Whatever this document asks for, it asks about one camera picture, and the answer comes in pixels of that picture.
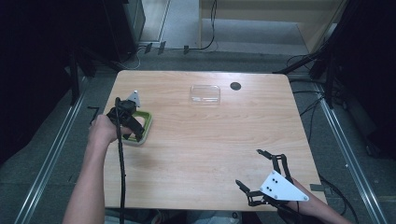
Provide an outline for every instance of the black cabinet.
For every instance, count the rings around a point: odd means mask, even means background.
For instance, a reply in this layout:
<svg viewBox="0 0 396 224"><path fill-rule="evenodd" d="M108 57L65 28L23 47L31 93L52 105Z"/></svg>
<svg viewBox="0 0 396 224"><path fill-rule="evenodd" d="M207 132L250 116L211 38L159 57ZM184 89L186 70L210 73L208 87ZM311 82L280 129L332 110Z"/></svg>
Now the black cabinet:
<svg viewBox="0 0 396 224"><path fill-rule="evenodd" d="M396 159L396 3L361 1L335 44L349 110L369 152Z"/></svg>

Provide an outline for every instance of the clear plastic container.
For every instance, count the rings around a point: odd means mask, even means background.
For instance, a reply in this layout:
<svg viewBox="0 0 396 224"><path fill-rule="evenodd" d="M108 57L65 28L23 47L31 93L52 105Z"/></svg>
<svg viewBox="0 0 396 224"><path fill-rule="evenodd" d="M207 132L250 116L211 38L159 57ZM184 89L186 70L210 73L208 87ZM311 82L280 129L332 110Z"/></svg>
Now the clear plastic container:
<svg viewBox="0 0 396 224"><path fill-rule="evenodd" d="M220 87L215 85L193 85L190 91L193 105L219 105Z"/></svg>

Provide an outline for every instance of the forearm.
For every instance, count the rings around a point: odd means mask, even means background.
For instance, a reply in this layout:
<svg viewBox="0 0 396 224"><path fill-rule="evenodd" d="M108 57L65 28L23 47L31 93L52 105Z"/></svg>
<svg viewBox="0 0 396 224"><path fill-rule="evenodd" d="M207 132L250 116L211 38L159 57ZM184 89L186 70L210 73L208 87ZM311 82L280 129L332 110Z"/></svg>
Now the forearm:
<svg viewBox="0 0 396 224"><path fill-rule="evenodd" d="M64 223L104 223L104 163L107 146L87 146L81 173L64 215Z"/></svg>

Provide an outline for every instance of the metal rail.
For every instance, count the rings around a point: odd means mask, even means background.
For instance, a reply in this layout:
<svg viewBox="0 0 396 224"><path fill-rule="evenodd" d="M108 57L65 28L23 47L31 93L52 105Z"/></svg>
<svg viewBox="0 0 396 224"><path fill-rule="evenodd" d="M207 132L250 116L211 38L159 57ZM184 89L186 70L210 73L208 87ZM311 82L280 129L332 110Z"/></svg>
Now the metal rail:
<svg viewBox="0 0 396 224"><path fill-rule="evenodd" d="M78 97L75 106L70 106L64 122L59 132L57 133L54 142L52 143L49 154L47 155L47 158L41 166L41 169L38 172L37 177L35 178L35 182L28 191L21 211L19 212L17 219L15 220L16 224L29 223L30 219L32 218L35 207L37 206L41 198L44 188L46 187L47 182L50 179L50 174L52 173L53 167L55 166L56 161L58 160L59 155L62 151L64 141L70 132L71 126L76 119L79 109L81 108L81 103L84 98L85 91L87 90L89 80L84 77L81 84L81 95Z"/></svg>
<svg viewBox="0 0 396 224"><path fill-rule="evenodd" d="M317 91L324 91L323 87L319 84L314 85ZM320 101L320 103L373 223L387 224L388 221L385 218L380 204L378 203L378 199L376 198L369 181L361 169L361 166L359 165L359 162L353 153L352 147L347 141L347 137L345 136L343 129L338 122L337 116L335 115L334 111L329 108L326 102Z"/></svg>

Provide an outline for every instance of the wooden table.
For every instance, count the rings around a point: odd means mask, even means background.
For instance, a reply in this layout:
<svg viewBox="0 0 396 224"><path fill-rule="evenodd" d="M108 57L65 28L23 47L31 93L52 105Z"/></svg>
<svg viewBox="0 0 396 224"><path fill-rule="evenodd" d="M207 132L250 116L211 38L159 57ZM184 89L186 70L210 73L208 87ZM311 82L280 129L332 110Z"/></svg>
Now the wooden table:
<svg viewBox="0 0 396 224"><path fill-rule="evenodd" d="M234 91L232 82L242 88ZM218 85L219 105L193 105L192 85ZM105 111L116 97L139 91L141 107L153 117L146 142L124 145L126 207L265 211L249 207L235 184L258 190L273 170L256 152L288 157L291 175L306 188L318 184L317 169L303 125L283 75L121 71ZM322 192L314 192L326 202ZM117 144L105 163L106 207L120 207L120 162Z"/></svg>
<svg viewBox="0 0 396 224"><path fill-rule="evenodd" d="M211 18L213 2L199 0L199 48L202 19ZM332 24L341 18L346 4L347 0L220 0L216 19L297 22L308 52L312 53L322 45Z"/></svg>

